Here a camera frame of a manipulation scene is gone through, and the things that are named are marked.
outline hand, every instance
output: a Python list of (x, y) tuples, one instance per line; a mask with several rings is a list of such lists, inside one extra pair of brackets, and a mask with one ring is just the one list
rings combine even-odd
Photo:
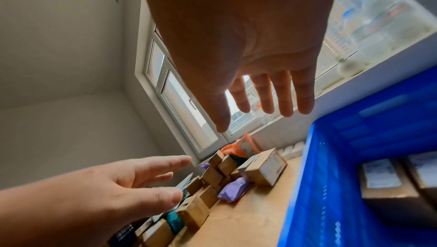
[(165, 182), (189, 156), (149, 157), (87, 168), (0, 191), (2, 246), (102, 246), (136, 220), (174, 208), (177, 188)]
[(293, 114), (291, 79), (301, 113), (314, 106), (317, 57), (333, 0), (147, 0), (186, 86), (225, 132), (229, 89), (238, 108), (250, 105), (250, 75), (262, 109), (273, 113), (270, 81), (283, 116)]

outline ceiling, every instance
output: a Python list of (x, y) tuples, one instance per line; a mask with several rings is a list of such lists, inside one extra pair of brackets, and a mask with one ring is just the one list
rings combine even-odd
[(120, 88), (122, 0), (0, 0), (0, 109)]

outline white shipping label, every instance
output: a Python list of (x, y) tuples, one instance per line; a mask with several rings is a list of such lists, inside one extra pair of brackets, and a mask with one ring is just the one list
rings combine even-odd
[(375, 160), (363, 164), (367, 188), (390, 188), (402, 185), (389, 159)]
[(437, 152), (409, 155), (408, 158), (427, 186), (437, 186)]
[(238, 142), (238, 145), (243, 149), (243, 152), (247, 155), (247, 157), (252, 157), (255, 154), (255, 151), (250, 146), (249, 142), (245, 139), (242, 139)]
[(275, 153), (269, 157), (259, 171), (268, 183), (273, 186), (284, 167), (285, 162), (278, 158), (278, 155)]

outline window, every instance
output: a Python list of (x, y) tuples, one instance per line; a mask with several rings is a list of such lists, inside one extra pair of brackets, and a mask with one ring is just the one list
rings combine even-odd
[[(378, 8), (378, 14), (374, 14), (374, 7), (381, 0), (374, 4), (370, 1), (334, 0), (317, 60), (315, 98), (437, 31), (436, 18), (414, 0), (383, 0), (387, 6)], [(351, 22), (351, 12), (355, 22)], [(242, 113), (226, 91), (231, 122), (226, 133), (218, 134), (209, 116), (185, 87), (158, 30), (153, 23), (151, 25), (154, 29), (150, 32), (144, 74), (200, 159), (263, 125), (258, 110)], [(357, 62), (360, 69), (346, 75), (344, 70), (351, 62)], [(258, 94), (249, 77), (244, 77), (244, 82), (249, 103), (255, 108), (259, 104)], [(296, 110), (296, 93), (293, 84), (291, 86)], [(278, 119), (278, 100), (273, 86), (272, 93), (275, 105), (272, 118)]]

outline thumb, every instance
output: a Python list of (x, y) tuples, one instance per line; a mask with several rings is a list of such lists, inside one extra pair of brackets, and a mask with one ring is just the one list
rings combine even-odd
[(132, 222), (169, 211), (182, 200), (182, 191), (175, 187), (138, 188), (129, 191), (127, 214)]

